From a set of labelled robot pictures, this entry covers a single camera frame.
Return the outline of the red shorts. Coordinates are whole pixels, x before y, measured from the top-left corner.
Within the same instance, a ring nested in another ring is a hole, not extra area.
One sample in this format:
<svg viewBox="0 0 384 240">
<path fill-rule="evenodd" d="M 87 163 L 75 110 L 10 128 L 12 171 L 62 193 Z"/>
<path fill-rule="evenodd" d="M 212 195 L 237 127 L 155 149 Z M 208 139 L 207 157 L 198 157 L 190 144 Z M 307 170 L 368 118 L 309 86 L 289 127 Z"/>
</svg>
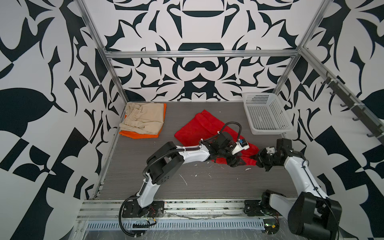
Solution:
<svg viewBox="0 0 384 240">
<path fill-rule="evenodd" d="M 225 124 L 214 117 L 211 113 L 204 110 L 195 115 L 184 127 L 175 133 L 175 138 L 186 147 L 195 146 L 201 139 L 205 140 L 213 137 Z M 257 161 L 251 156 L 259 152 L 259 148 L 249 144 L 250 148 L 241 151 L 241 158 L 246 166 L 255 166 Z"/>
</svg>

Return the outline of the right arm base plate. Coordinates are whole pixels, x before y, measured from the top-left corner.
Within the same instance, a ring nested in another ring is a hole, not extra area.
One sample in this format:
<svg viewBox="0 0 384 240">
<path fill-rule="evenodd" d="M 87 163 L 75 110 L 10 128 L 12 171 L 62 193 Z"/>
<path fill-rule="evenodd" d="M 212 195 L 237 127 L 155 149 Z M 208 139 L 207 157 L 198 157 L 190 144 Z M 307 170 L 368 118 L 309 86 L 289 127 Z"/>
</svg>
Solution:
<svg viewBox="0 0 384 240">
<path fill-rule="evenodd" d="M 244 213 L 248 217 L 280 216 L 280 212 L 273 209 L 265 200 L 245 200 Z"/>
</svg>

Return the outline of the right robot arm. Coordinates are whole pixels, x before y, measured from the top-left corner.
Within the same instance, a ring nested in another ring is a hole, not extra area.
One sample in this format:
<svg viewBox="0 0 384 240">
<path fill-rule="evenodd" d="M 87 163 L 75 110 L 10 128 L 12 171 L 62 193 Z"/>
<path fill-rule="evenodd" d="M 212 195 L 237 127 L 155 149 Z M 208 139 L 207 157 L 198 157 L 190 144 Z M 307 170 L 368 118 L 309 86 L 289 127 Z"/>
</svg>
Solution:
<svg viewBox="0 0 384 240">
<path fill-rule="evenodd" d="M 264 148 L 251 157 L 266 171 L 284 167 L 289 173 L 298 197 L 295 202 L 283 194 L 266 190 L 256 207 L 264 215 L 284 217 L 292 234 L 309 240 L 338 240 L 342 207 L 321 189 L 310 171 L 309 161 L 295 151 L 292 141 L 282 138 L 275 147 Z"/>
</svg>

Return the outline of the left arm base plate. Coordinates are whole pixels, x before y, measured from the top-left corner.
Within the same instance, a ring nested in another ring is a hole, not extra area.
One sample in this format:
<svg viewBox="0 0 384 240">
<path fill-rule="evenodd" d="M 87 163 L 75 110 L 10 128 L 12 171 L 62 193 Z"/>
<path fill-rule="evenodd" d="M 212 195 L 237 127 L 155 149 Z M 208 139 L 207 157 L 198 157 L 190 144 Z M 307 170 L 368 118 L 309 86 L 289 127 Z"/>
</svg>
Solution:
<svg viewBox="0 0 384 240">
<path fill-rule="evenodd" d="M 128 201 L 123 204 L 123 218 L 155 218 L 164 213 L 165 202 L 154 201 L 147 207 L 141 207 L 137 200 Z"/>
</svg>

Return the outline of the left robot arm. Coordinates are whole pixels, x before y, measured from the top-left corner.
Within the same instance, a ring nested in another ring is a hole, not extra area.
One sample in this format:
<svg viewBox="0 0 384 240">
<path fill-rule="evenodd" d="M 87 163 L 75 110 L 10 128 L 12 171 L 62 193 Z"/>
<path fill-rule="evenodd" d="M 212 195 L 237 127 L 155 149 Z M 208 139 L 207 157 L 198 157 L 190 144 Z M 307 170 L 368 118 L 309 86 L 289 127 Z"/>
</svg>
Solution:
<svg viewBox="0 0 384 240">
<path fill-rule="evenodd" d="M 245 139 L 236 139 L 227 132 L 219 132 L 206 140 L 200 140 L 196 146 L 176 146 L 168 142 L 147 160 L 143 170 L 144 183 L 137 193 L 140 208 L 149 207 L 160 185 L 169 180 L 184 164 L 224 159 L 230 167 L 242 166 L 242 151 L 250 145 Z"/>
</svg>

